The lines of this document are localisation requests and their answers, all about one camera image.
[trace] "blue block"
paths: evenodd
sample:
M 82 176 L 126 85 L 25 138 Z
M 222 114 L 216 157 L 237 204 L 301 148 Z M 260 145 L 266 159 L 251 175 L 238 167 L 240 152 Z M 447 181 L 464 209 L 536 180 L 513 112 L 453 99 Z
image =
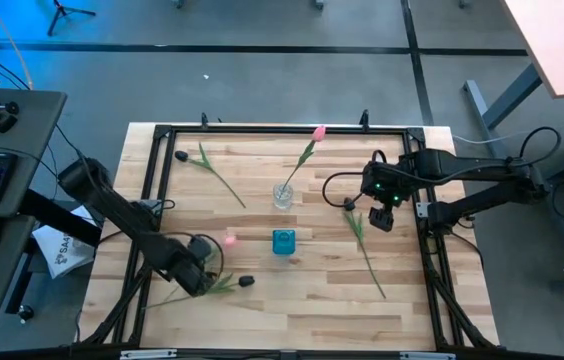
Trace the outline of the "blue block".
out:
M 273 253 L 291 255 L 295 252 L 295 230 L 273 230 Z

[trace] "clear glass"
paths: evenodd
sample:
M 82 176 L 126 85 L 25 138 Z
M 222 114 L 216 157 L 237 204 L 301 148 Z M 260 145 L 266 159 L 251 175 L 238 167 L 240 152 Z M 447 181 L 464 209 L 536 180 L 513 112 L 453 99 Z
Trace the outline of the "clear glass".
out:
M 293 204 L 293 187 L 288 184 L 282 192 L 284 184 L 277 184 L 273 187 L 273 203 L 278 209 L 286 210 Z

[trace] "black desk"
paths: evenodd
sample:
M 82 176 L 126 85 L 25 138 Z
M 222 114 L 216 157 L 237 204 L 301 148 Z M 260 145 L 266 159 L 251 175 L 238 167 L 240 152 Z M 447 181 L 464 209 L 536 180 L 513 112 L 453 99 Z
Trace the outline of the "black desk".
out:
M 0 147 L 42 157 L 66 102 L 59 92 L 0 89 L 0 102 L 15 101 L 20 106 L 18 122 L 7 133 L 0 133 Z M 13 176 L 0 202 L 0 217 L 5 227 L 0 242 L 0 305 L 13 273 L 27 246 L 35 220 L 97 244 L 99 229 L 71 215 L 28 187 L 38 161 L 18 154 Z

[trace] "wooden table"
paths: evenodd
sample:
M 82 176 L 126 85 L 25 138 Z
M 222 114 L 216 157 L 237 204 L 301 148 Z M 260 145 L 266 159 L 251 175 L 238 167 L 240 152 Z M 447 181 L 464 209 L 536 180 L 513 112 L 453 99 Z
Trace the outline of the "wooden table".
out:
M 496 137 L 492 131 L 541 84 L 554 98 L 564 98 L 564 0 L 501 2 L 524 38 L 532 63 L 491 106 L 474 80 L 464 84 L 485 139 Z M 502 143 L 487 145 L 494 157 L 507 157 Z
M 129 125 L 115 189 L 127 199 L 140 196 L 155 124 Z M 425 128 L 429 147 L 453 151 L 448 127 Z M 231 294 L 208 295 L 147 309 L 143 347 L 433 350 L 431 320 L 422 262 L 415 232 L 413 204 L 394 210 L 393 231 L 384 233 L 364 221 L 366 250 L 387 299 L 372 282 L 362 251 L 341 210 L 328 206 L 320 190 L 324 179 L 338 171 L 360 171 L 375 149 L 389 162 L 403 153 L 400 137 L 388 135 L 327 135 L 315 155 L 291 184 L 294 204 L 276 209 L 272 188 L 290 174 L 308 135 L 178 133 L 176 149 L 200 157 L 198 142 L 216 170 L 246 203 L 244 209 L 210 173 L 174 162 L 167 198 L 177 206 L 166 211 L 162 231 L 206 233 L 223 239 L 227 231 L 238 242 L 225 246 L 225 272 L 234 279 L 250 274 L 256 283 Z M 156 174 L 155 188 L 159 179 Z M 332 201 L 359 192 L 359 177 L 334 180 Z M 464 196 L 461 182 L 436 188 L 438 199 Z M 364 218 L 372 201 L 357 203 Z M 292 256 L 272 253 L 274 229 L 295 229 Z M 107 223 L 103 236 L 116 228 Z M 475 241 L 473 232 L 455 229 Z M 453 238 L 446 240 L 458 302 L 492 342 L 497 334 L 484 275 L 477 254 Z M 91 334 L 120 295 L 130 241 L 124 235 L 103 243 L 97 252 L 80 327 Z M 176 284 L 154 276 L 149 304 L 161 302 Z M 177 290 L 172 298 L 184 296 Z M 134 310 L 127 318 L 127 334 Z M 441 309 L 447 338 L 448 312 Z

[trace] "black metal frame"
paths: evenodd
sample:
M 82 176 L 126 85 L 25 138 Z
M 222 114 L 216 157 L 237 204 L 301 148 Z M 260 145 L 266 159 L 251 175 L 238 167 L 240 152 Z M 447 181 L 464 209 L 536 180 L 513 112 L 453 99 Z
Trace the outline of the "black metal frame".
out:
M 349 135 L 393 135 L 400 136 L 404 145 L 404 152 L 406 154 L 411 153 L 412 146 L 415 145 L 417 150 L 424 149 L 426 147 L 426 142 L 424 138 L 424 131 L 422 128 L 399 128 L 399 127 L 383 127 L 383 126 L 369 126 L 368 125 L 368 115 L 363 114 L 360 120 L 360 125 L 335 125 L 327 128 L 329 134 L 349 134 Z M 162 174 L 158 185 L 158 200 L 165 200 L 166 190 L 169 183 L 169 174 L 171 166 L 173 163 L 173 153 L 175 150 L 175 141 L 178 133 L 267 133 L 267 134 L 311 134 L 314 130 L 314 126 L 311 125 L 297 125 L 297 126 L 262 126 L 262 125 L 225 125 L 225 124 L 181 124 L 181 125 L 156 125 L 153 132 L 153 141 L 151 144 L 151 150 L 149 153 L 149 160 L 147 164 L 147 170 L 144 178 L 144 184 L 142 187 L 141 198 L 148 199 L 151 197 L 152 184 L 155 178 L 155 170 L 157 166 L 157 158 L 159 153 L 159 148 L 162 140 L 166 138 L 166 149 L 164 154 L 164 163 L 162 164 Z M 428 201 L 435 201 L 435 191 L 434 189 L 427 189 Z M 433 328 L 433 336 L 435 340 L 436 349 L 441 349 L 448 346 L 448 342 L 444 336 L 442 322 L 440 318 L 440 310 L 437 301 L 436 290 L 432 285 L 432 279 L 430 275 L 425 270 L 426 263 L 425 257 L 431 256 L 431 252 L 428 248 L 427 237 L 428 234 L 426 229 L 423 227 L 423 223 L 418 220 L 415 203 L 420 202 L 420 194 L 414 192 L 412 195 L 414 216 L 416 219 L 416 227 L 418 233 L 418 241 L 420 244 L 420 254 L 422 256 L 423 272 L 425 275 L 427 297 L 429 303 L 429 312 L 431 314 L 431 326 Z M 446 254 L 446 248 L 444 246 L 444 239 L 441 235 L 435 237 L 438 261 L 440 265 L 440 273 L 443 282 L 445 283 L 448 291 L 453 294 L 453 285 L 451 280 L 451 271 L 449 268 L 449 261 Z M 138 266 L 139 249 L 135 244 L 131 245 L 131 251 L 129 253 L 129 260 L 126 268 L 126 273 L 124 277 L 124 283 L 122 286 L 122 293 L 128 292 L 129 288 L 132 286 L 134 280 L 136 269 Z M 113 332 L 113 343 L 128 343 L 139 346 L 140 339 L 142 335 L 142 329 L 144 326 L 145 313 L 143 308 L 147 305 L 148 294 L 150 290 L 150 275 L 147 276 L 140 287 L 139 301 L 136 307 L 135 319 L 133 322 L 133 330 L 126 342 L 123 341 L 124 334 L 124 324 L 126 323 L 126 312 L 121 316 L 119 321 L 116 323 Z M 454 318 L 453 314 L 449 312 L 449 316 L 452 324 L 452 336 L 454 345 L 463 345 L 462 331 Z M 222 349 L 209 349 L 208 354 L 217 353 L 218 351 L 223 351 Z M 248 351 L 244 350 L 242 353 L 248 355 Z M 375 355 L 394 355 L 395 352 L 376 352 L 371 351 L 368 353 L 373 353 Z

